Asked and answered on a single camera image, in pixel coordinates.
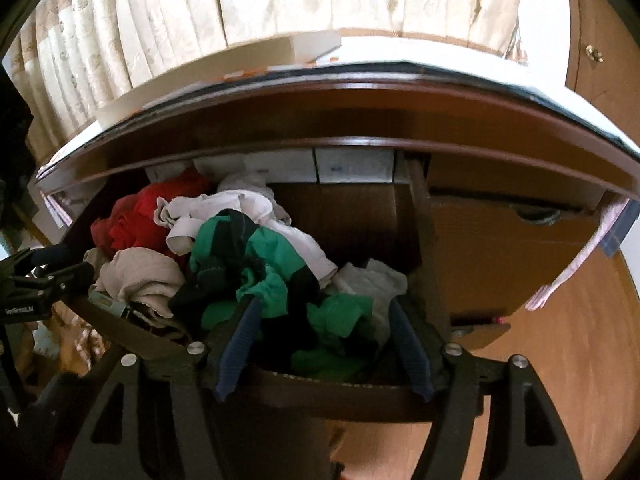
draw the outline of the drawer front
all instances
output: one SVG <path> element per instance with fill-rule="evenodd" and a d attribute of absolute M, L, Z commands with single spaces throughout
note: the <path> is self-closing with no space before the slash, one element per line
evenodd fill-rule
<path fill-rule="evenodd" d="M 431 215 L 438 294 L 454 320 L 512 314 L 556 279 L 597 227 L 576 216 L 533 225 L 507 207 L 471 200 L 433 202 Z"/>
<path fill-rule="evenodd" d="M 485 194 L 594 211 L 604 188 L 531 166 L 474 156 L 434 153 L 427 174 L 434 194 Z"/>

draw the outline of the wooden panel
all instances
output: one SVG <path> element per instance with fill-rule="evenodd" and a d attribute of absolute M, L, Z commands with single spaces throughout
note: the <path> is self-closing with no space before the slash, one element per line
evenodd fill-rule
<path fill-rule="evenodd" d="M 451 323 L 446 308 L 440 302 L 438 283 L 434 272 L 433 253 L 435 229 L 431 217 L 431 200 L 424 179 L 424 166 L 419 160 L 408 160 L 409 188 L 414 201 L 416 230 L 420 246 L 420 266 L 408 277 L 408 297 L 424 313 L 444 341 L 450 339 Z"/>
<path fill-rule="evenodd" d="M 475 156 L 434 153 L 427 185 L 444 194 L 478 192 L 522 197 L 565 208 L 596 209 L 604 188 L 540 168 Z"/>
<path fill-rule="evenodd" d="M 578 0 L 580 45 L 575 91 L 640 143 L 640 47 L 607 0 Z M 592 45 L 603 55 L 586 55 Z"/>
<path fill-rule="evenodd" d="M 552 226 L 486 202 L 432 199 L 440 302 L 452 319 L 508 316 L 552 283 L 596 229 L 588 217 Z"/>
<path fill-rule="evenodd" d="M 578 0 L 569 0 L 569 65 L 566 70 L 564 85 L 575 91 L 578 79 L 578 58 L 580 57 L 580 5 Z"/>
<path fill-rule="evenodd" d="M 324 77 L 321 68 L 315 70 Z M 232 90 L 146 112 L 47 168 L 38 186 L 53 192 L 124 169 L 196 156 L 369 145 L 511 160 L 640 196 L 637 161 L 531 102 L 456 84 L 400 81 L 395 75 L 371 82 L 370 75 L 357 75 L 308 82 L 299 74 L 286 84 L 269 85 L 243 81 Z"/>
<path fill-rule="evenodd" d="M 338 266 L 375 258 L 409 272 L 420 256 L 409 186 L 272 184 L 293 227 L 312 235 Z"/>

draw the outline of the wooden floor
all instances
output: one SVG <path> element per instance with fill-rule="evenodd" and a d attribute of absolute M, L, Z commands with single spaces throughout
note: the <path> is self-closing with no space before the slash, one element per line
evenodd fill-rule
<path fill-rule="evenodd" d="M 584 480 L 602 480 L 640 426 L 640 304 L 622 256 L 597 250 L 535 312 L 478 351 L 505 360 L 526 355 L 565 424 Z M 477 479 L 488 421 L 476 420 L 465 480 Z M 349 480 L 408 480 L 429 424 L 347 424 L 336 460 Z"/>

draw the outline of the beige curtain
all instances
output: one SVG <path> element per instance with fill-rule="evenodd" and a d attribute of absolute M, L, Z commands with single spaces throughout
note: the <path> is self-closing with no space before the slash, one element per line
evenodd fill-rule
<path fill-rule="evenodd" d="M 514 59 L 519 3 L 42 0 L 8 55 L 14 83 L 36 115 L 28 139 L 43 163 L 111 100 L 228 45 L 337 28 L 446 41 Z"/>

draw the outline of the metal screw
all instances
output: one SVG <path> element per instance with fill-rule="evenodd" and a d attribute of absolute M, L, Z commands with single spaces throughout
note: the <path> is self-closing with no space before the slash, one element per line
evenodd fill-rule
<path fill-rule="evenodd" d="M 137 360 L 138 358 L 135 354 L 124 354 L 122 356 L 122 359 L 120 359 L 120 364 L 122 366 L 133 366 L 134 364 L 136 364 Z"/>
<path fill-rule="evenodd" d="M 518 368 L 526 368 L 529 366 L 529 360 L 524 355 L 516 354 L 511 358 L 511 362 Z"/>
<path fill-rule="evenodd" d="M 456 357 L 462 355 L 462 346 L 456 343 L 447 343 L 444 345 L 444 351 L 447 355 Z"/>
<path fill-rule="evenodd" d="M 200 355 L 204 352 L 207 346 L 201 341 L 194 341 L 187 346 L 187 352 L 191 355 Z"/>

